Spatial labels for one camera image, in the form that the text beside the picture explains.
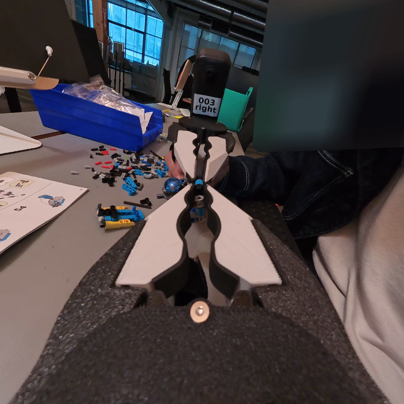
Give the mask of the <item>grey desk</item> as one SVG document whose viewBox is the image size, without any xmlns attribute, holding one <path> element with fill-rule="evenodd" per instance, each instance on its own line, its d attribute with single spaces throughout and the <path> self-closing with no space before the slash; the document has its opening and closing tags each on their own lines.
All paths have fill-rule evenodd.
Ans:
<svg viewBox="0 0 404 404">
<path fill-rule="evenodd" d="M 87 188 L 57 218 L 1 254 L 1 403 L 8 403 L 37 362 L 58 314 L 74 288 L 128 228 L 105 231 L 96 207 L 134 202 L 120 186 L 93 179 L 90 150 L 98 145 L 61 132 L 42 147 L 1 156 L 1 174 L 17 172 Z"/>
</svg>

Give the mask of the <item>white shirt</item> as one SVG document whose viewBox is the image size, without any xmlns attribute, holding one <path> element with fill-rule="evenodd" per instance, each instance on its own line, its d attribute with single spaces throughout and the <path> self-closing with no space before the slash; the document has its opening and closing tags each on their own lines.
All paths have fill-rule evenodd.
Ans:
<svg viewBox="0 0 404 404">
<path fill-rule="evenodd" d="M 404 171 L 351 223 L 319 236 L 314 267 L 357 356 L 404 402 Z"/>
</svg>

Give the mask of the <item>person's right forearm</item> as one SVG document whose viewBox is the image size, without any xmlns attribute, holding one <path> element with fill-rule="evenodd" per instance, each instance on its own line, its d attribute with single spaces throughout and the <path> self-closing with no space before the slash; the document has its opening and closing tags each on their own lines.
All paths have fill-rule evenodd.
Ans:
<svg viewBox="0 0 404 404">
<path fill-rule="evenodd" d="M 337 230 L 360 213 L 403 164 L 403 148 L 272 152 L 229 157 L 215 189 L 230 198 L 283 207 L 295 239 Z"/>
</svg>

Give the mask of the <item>green plastic bin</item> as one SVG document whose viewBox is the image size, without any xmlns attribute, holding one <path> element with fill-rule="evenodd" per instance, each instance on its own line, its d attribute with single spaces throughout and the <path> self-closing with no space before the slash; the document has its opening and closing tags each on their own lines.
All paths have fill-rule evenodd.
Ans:
<svg viewBox="0 0 404 404">
<path fill-rule="evenodd" d="M 225 88 L 217 122 L 225 125 L 228 130 L 238 132 L 243 125 L 244 115 L 253 87 L 246 94 Z"/>
</svg>

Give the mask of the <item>person's right hand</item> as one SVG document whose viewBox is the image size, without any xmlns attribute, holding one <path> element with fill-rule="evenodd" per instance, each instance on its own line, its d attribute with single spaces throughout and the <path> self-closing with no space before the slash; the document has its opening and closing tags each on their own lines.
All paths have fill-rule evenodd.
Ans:
<svg viewBox="0 0 404 404">
<path fill-rule="evenodd" d="M 179 162 L 173 157 L 173 150 L 165 155 L 164 160 L 169 169 L 168 173 L 170 178 L 185 179 L 184 172 L 182 171 Z"/>
</svg>

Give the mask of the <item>pile of loose brick parts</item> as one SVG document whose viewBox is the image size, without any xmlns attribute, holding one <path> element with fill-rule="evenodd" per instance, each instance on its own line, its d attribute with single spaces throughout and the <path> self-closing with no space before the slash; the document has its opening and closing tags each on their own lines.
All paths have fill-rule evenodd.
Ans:
<svg viewBox="0 0 404 404">
<path fill-rule="evenodd" d="M 122 189 L 129 197 L 137 195 L 147 183 L 163 183 L 169 177 L 163 151 L 158 150 L 157 143 L 140 151 L 100 145 L 88 149 L 85 157 L 85 163 L 74 168 L 72 175 L 84 171 L 94 181 Z"/>
</svg>

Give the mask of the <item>blue plastic bin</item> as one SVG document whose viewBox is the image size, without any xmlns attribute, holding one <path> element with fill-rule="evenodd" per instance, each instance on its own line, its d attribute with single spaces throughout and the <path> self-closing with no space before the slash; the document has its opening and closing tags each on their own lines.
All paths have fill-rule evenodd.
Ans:
<svg viewBox="0 0 404 404">
<path fill-rule="evenodd" d="M 65 94 L 66 87 L 58 84 L 51 90 L 30 90 L 45 127 L 136 152 L 163 133 L 160 109 L 129 100 L 131 106 L 152 113 L 142 133 L 139 117 Z"/>
</svg>

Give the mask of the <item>yellow blue brick assembly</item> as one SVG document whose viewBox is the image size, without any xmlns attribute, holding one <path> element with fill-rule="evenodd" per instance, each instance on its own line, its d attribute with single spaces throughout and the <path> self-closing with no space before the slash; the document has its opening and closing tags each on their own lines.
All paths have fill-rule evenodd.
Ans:
<svg viewBox="0 0 404 404">
<path fill-rule="evenodd" d="M 102 207 L 98 204 L 96 208 L 99 227 L 105 230 L 121 229 L 134 226 L 135 223 L 145 219 L 141 210 L 134 206 L 128 209 L 127 206 Z"/>
</svg>

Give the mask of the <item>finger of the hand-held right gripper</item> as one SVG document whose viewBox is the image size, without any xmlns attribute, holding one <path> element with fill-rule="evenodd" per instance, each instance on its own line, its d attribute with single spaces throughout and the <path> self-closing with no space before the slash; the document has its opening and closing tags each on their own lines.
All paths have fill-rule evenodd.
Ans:
<svg viewBox="0 0 404 404">
<path fill-rule="evenodd" d="M 218 173 L 228 157 L 226 139 L 219 136 L 210 136 L 205 142 L 205 183 L 210 182 Z"/>
<path fill-rule="evenodd" d="M 202 158 L 198 156 L 199 140 L 196 133 L 179 130 L 174 143 L 174 156 L 188 179 L 202 179 Z"/>
</svg>

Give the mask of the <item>black blue brick assembly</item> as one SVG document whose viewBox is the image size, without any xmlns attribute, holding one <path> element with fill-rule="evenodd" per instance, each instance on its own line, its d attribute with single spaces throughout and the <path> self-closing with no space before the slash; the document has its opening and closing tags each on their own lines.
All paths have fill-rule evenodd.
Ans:
<svg viewBox="0 0 404 404">
<path fill-rule="evenodd" d="M 194 204 L 190 208 L 190 222 L 203 223 L 205 222 L 205 201 L 204 201 L 204 183 L 203 180 L 197 178 L 194 183 Z M 185 179 L 176 177 L 168 178 L 163 185 L 162 192 L 165 199 L 170 199 L 180 191 L 184 190 L 188 185 Z"/>
</svg>

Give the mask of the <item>white stand base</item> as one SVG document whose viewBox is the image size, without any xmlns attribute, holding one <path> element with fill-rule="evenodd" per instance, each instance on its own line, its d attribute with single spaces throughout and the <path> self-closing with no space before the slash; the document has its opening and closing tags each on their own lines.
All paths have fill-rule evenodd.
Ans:
<svg viewBox="0 0 404 404">
<path fill-rule="evenodd" d="M 11 129 L 0 127 L 0 155 L 12 154 L 42 146 L 39 140 L 30 138 Z"/>
</svg>

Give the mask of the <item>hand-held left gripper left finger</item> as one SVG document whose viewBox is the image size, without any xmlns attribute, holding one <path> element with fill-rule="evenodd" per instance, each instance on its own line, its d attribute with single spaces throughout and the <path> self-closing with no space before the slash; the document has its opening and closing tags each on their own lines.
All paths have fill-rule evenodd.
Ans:
<svg viewBox="0 0 404 404">
<path fill-rule="evenodd" d="M 187 248 L 179 219 L 188 207 L 185 197 L 190 190 L 189 184 L 145 219 L 116 286 L 176 292 L 187 282 Z"/>
</svg>

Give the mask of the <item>building instruction booklet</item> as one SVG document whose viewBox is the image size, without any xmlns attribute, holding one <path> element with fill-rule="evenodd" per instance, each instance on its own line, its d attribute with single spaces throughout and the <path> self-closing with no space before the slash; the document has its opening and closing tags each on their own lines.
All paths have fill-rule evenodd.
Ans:
<svg viewBox="0 0 404 404">
<path fill-rule="evenodd" d="M 15 172 L 0 176 L 0 253 L 40 229 L 88 192 Z"/>
</svg>

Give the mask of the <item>clear plastic bag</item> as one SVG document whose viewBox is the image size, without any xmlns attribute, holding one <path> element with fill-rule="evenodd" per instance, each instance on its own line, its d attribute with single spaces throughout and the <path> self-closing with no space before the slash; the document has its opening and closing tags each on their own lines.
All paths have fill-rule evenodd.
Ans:
<svg viewBox="0 0 404 404">
<path fill-rule="evenodd" d="M 153 114 L 152 112 L 146 112 L 143 107 L 130 102 L 113 88 L 107 86 L 99 75 L 91 78 L 89 83 L 68 85 L 62 92 L 139 117 L 143 133 L 146 131 Z"/>
</svg>

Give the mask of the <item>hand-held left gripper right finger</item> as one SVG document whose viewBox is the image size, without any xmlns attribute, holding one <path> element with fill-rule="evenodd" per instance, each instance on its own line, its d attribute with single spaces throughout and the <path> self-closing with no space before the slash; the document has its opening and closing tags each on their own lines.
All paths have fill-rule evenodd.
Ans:
<svg viewBox="0 0 404 404">
<path fill-rule="evenodd" d="M 219 292 L 234 297 L 239 290 L 282 284 L 251 216 L 209 185 L 207 212 L 209 276 Z"/>
</svg>

